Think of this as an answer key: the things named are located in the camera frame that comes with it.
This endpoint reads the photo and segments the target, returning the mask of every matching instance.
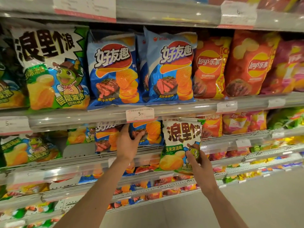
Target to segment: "hand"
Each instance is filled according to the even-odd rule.
[[[137,153],[137,148],[141,137],[145,134],[140,132],[134,140],[129,135],[129,123],[125,124],[121,129],[116,145],[117,145],[117,159],[127,161],[128,164],[133,160]]]
[[[196,162],[190,151],[186,151],[187,158],[192,165],[192,170],[196,183],[201,187],[201,191],[208,198],[219,190],[213,174],[212,164],[203,151],[200,150],[201,165]]]

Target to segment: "left hand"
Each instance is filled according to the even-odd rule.
[[[137,153],[138,144],[141,137],[145,134],[140,132],[134,140],[129,135],[129,123],[125,124],[120,131],[116,145],[117,145],[117,159],[127,161],[128,164],[133,160]]]

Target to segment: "forearm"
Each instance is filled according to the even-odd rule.
[[[219,189],[210,194],[207,198],[221,228],[248,228],[246,223]]]
[[[129,165],[116,159],[85,196],[56,224],[55,228],[99,228],[117,183]]]

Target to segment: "white floor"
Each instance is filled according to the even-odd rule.
[[[304,227],[304,169],[222,189],[250,228]],[[106,214],[101,228],[219,228],[208,200],[193,193]]]

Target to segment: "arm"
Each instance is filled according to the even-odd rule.
[[[55,228],[99,228],[112,200],[121,176],[137,153],[138,143],[144,132],[135,140],[129,136],[129,124],[121,130],[117,144],[117,158],[111,167],[90,188],[85,196],[64,215]]]
[[[194,178],[209,200],[219,226],[221,228],[248,228],[231,203],[219,190],[213,174],[212,164],[205,153],[200,150],[201,165],[196,162],[192,153],[187,151],[186,155],[192,165]]]

